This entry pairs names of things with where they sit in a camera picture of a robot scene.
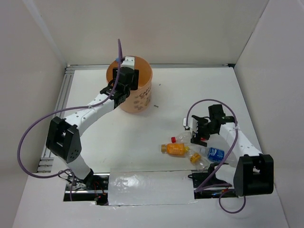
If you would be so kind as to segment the red label clear bottle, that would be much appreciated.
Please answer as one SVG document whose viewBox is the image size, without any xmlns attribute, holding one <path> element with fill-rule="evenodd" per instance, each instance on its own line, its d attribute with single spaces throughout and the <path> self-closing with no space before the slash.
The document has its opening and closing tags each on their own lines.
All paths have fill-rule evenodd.
<svg viewBox="0 0 304 228">
<path fill-rule="evenodd" d="M 183 131 L 177 136 L 171 137 L 172 143 L 190 143 L 192 133 L 190 131 Z"/>
</svg>

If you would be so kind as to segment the blue label crushed bottle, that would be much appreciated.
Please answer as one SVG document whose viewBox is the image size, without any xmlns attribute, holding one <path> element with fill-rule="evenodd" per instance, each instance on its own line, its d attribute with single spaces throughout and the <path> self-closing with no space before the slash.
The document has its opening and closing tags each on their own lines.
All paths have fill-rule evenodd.
<svg viewBox="0 0 304 228">
<path fill-rule="evenodd" d="M 221 162 L 225 157 L 225 152 L 214 147 L 200 147 L 199 155 L 199 161 L 203 164 L 211 164 Z"/>
</svg>

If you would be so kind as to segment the orange juice bottle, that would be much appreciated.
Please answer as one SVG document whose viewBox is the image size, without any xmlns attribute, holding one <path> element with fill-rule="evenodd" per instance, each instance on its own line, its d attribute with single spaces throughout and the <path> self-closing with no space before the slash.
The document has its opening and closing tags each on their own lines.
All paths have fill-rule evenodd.
<svg viewBox="0 0 304 228">
<path fill-rule="evenodd" d="M 161 152 L 170 156 L 183 157 L 190 148 L 183 143 L 169 143 L 161 145 Z"/>
</svg>

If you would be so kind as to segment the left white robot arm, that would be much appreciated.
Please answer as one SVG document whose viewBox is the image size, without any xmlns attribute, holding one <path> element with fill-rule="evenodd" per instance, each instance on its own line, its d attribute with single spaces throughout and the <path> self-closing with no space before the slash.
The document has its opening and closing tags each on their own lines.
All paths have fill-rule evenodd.
<svg viewBox="0 0 304 228">
<path fill-rule="evenodd" d="M 139 70 L 121 67 L 113 70 L 119 75 L 113 77 L 107 87 L 86 108 L 66 116 L 54 117 L 49 126 L 46 147 L 74 173 L 78 186 L 87 190 L 92 188 L 97 177 L 80 155 L 80 137 L 103 115 L 113 111 L 126 101 L 131 91 L 138 88 Z"/>
</svg>

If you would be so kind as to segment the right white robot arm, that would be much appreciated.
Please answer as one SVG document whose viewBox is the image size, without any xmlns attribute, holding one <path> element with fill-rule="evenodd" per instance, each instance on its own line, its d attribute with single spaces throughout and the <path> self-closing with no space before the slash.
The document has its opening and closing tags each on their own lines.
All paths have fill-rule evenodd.
<svg viewBox="0 0 304 228">
<path fill-rule="evenodd" d="M 274 190 L 272 156 L 263 154 L 249 141 L 238 126 L 235 114 L 227 116 L 221 104 L 211 105 L 208 110 L 208 117 L 188 115 L 185 118 L 185 126 L 192 131 L 191 143 L 206 147 L 206 140 L 217 134 L 229 150 L 195 191 L 203 191 L 207 183 L 218 186 L 224 181 L 234 187 L 237 196 L 271 194 Z"/>
</svg>

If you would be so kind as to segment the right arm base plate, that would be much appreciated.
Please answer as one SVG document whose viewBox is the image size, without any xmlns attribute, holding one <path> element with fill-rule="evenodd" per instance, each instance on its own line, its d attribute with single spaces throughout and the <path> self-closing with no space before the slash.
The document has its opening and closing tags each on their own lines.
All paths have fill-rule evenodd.
<svg viewBox="0 0 304 228">
<path fill-rule="evenodd" d="M 208 177 L 208 173 L 205 172 L 192 172 L 188 175 L 188 178 L 191 179 L 194 189 L 198 188 L 199 185 Z M 228 184 L 223 180 L 218 180 L 215 177 L 212 177 L 204 187 L 211 186 L 210 188 L 204 189 L 201 192 L 194 193 L 194 199 L 218 199 L 219 196 L 231 190 L 224 195 L 224 198 L 235 198 L 236 194 L 234 192 L 234 188 L 232 186 L 228 186 Z"/>
</svg>

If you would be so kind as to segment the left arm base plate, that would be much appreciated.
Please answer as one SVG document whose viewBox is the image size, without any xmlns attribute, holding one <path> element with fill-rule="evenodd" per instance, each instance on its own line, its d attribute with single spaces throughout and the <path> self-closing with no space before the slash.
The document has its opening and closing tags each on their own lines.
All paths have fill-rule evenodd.
<svg viewBox="0 0 304 228">
<path fill-rule="evenodd" d="M 81 183 L 79 179 L 75 178 L 74 183 L 72 174 L 67 173 L 67 177 L 61 177 L 65 180 L 66 186 L 64 188 L 64 202 L 69 202 L 72 197 L 73 202 L 77 201 L 92 201 L 99 206 L 108 206 L 108 184 L 110 173 L 95 173 L 93 182 L 89 187 Z"/>
</svg>

